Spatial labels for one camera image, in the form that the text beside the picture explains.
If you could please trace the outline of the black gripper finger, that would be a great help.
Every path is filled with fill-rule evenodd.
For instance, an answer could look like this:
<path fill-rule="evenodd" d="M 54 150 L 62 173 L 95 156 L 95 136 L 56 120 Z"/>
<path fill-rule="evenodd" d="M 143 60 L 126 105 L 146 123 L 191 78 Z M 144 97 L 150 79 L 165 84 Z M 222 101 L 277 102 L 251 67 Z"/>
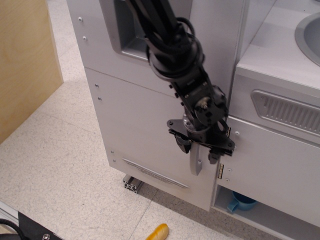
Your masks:
<path fill-rule="evenodd" d="M 217 164 L 217 162 L 220 160 L 221 158 L 221 152 L 211 148 L 209 150 L 209 155 L 208 155 L 208 160 L 210 162 L 211 165 L 215 165 Z"/>
<path fill-rule="evenodd" d="M 186 136 L 180 135 L 177 133 L 175 135 L 175 140 L 176 140 L 176 143 L 179 146 L 179 148 L 184 153 L 189 153 L 189 151 L 191 150 L 192 143 L 190 142 L 190 140 Z"/>

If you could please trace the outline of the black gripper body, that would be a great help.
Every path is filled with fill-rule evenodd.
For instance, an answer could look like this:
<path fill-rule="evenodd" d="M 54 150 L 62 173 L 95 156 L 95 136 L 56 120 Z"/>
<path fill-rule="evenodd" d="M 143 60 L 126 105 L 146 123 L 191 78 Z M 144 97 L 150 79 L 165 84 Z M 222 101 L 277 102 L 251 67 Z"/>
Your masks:
<path fill-rule="evenodd" d="M 217 124 L 196 129 L 189 119 L 170 119 L 167 126 L 169 133 L 174 137 L 176 134 L 184 135 L 191 144 L 199 144 L 209 150 L 218 150 L 221 156 L 225 154 L 231 156 L 236 147 L 235 143 L 226 136 L 227 125 L 223 126 L 223 130 L 220 130 Z"/>

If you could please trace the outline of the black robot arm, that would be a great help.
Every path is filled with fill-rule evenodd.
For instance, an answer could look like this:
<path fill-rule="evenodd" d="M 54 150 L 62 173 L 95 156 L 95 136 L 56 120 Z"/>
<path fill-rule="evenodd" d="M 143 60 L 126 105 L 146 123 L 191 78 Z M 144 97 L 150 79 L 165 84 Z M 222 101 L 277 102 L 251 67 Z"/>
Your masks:
<path fill-rule="evenodd" d="M 169 82 L 184 108 L 183 119 L 167 122 L 177 145 L 184 153 L 195 145 L 208 148 L 211 164 L 232 155 L 227 98 L 204 69 L 205 56 L 191 22 L 176 17 L 167 0 L 129 0 L 127 5 L 144 32 L 152 71 Z"/>

